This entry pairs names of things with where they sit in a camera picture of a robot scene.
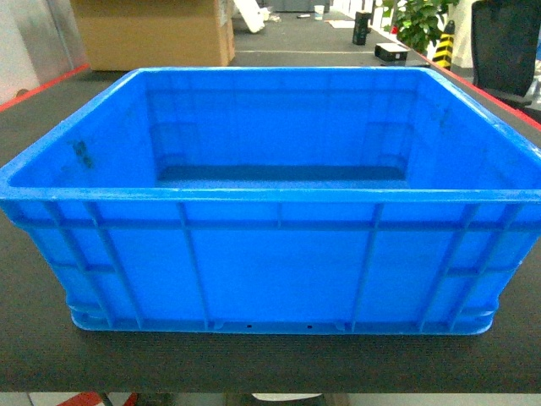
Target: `red table edge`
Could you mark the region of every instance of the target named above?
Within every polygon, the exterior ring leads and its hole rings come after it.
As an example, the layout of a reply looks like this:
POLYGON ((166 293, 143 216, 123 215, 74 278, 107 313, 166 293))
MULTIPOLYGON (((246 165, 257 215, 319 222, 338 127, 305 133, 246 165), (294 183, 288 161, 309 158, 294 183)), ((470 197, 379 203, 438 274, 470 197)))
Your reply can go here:
POLYGON ((512 114, 513 116, 515 116, 516 118, 519 118, 521 119, 522 121, 524 121, 525 123, 531 125, 532 127, 534 127, 535 129, 541 131, 541 123, 538 123, 537 121, 535 121, 533 118, 531 118, 530 116, 528 116, 526 113, 520 111, 520 110, 516 110, 515 108, 511 107, 511 106, 508 106, 507 104, 505 104, 504 102, 502 102, 501 100, 498 100, 496 99, 494 96, 490 95, 489 93, 487 93, 486 91, 483 91, 482 89, 479 89, 476 85, 474 85, 473 83, 471 82, 468 82, 467 80, 465 80, 464 78, 462 78, 461 76, 451 72, 450 70, 447 70, 447 69, 444 69, 442 68, 440 65, 432 62, 431 60, 429 60, 428 58, 426 58, 424 55, 421 55, 419 54, 419 56, 421 58, 423 58, 424 60, 426 60, 428 63, 430 63, 431 66, 434 66, 436 67, 439 71, 443 72, 444 74, 447 74, 449 75, 450 77, 452 77, 453 79, 455 80, 458 80, 460 83, 462 83, 463 85, 465 85, 468 89, 471 89, 472 91, 475 91, 477 92, 479 95, 483 96, 484 98, 490 100, 491 102, 493 102, 494 104, 496 104, 499 108, 507 111, 508 113, 512 114))
POLYGON ((4 110, 8 110, 10 107, 15 106, 16 104, 21 103, 22 101, 26 99, 30 99, 33 95, 36 95, 45 89, 48 89, 49 87, 53 87, 57 83, 62 82, 63 80, 66 80, 67 78, 70 78, 74 74, 78 74, 79 72, 82 72, 83 70, 89 68, 90 65, 88 63, 85 63, 84 65, 79 66, 78 68, 75 68, 73 70, 70 70, 69 72, 66 72, 65 74, 58 76, 56 79, 50 80, 46 82, 45 84, 36 87, 35 89, 32 89, 31 91, 27 91, 22 96, 15 97, 14 99, 11 99, 10 101, 6 101, 3 104, 0 104, 0 112, 3 112, 4 110))

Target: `dark stain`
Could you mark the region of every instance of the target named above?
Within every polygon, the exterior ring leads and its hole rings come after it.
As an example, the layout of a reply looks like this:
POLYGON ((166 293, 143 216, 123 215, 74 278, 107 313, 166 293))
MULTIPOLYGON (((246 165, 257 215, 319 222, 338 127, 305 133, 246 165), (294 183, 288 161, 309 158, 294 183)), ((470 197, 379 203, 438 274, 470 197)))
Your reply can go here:
POLYGON ((72 147, 74 148, 75 155, 83 162, 83 164, 87 168, 92 169, 94 167, 94 163, 92 162, 92 158, 90 158, 88 155, 85 142, 74 142, 72 147))

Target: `crate base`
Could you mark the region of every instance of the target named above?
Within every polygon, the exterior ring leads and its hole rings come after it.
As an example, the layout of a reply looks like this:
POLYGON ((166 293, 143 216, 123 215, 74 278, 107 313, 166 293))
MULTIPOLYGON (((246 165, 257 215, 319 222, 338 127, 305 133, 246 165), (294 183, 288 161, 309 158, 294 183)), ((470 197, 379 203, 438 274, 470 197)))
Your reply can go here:
POLYGON ((106 320, 72 312, 74 324, 88 331, 115 332, 188 332, 229 334, 298 334, 298 335, 476 335, 492 326, 494 314, 478 317, 475 321, 448 323, 303 323, 303 322, 209 322, 202 321, 145 321, 139 326, 133 321, 115 321, 110 327, 106 320))

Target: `blue plastic crate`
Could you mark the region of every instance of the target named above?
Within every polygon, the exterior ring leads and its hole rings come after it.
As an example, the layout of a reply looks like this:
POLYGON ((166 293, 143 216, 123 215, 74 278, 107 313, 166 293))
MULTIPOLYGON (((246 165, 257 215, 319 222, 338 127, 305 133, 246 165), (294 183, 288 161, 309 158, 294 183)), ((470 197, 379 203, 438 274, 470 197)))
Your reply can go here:
POLYGON ((475 334, 541 151, 422 69, 142 69, 0 170, 89 330, 475 334))

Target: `black device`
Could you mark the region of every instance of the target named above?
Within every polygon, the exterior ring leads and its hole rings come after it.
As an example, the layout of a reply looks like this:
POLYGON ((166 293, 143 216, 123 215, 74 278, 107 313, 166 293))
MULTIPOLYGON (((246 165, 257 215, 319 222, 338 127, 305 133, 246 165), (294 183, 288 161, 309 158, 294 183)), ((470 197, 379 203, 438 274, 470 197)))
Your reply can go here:
POLYGON ((405 61, 407 49, 394 42, 376 44, 374 55, 385 62, 405 61))
POLYGON ((353 43, 355 45, 366 45, 366 35, 369 33, 369 20, 371 13, 355 13, 355 27, 353 28, 353 43))

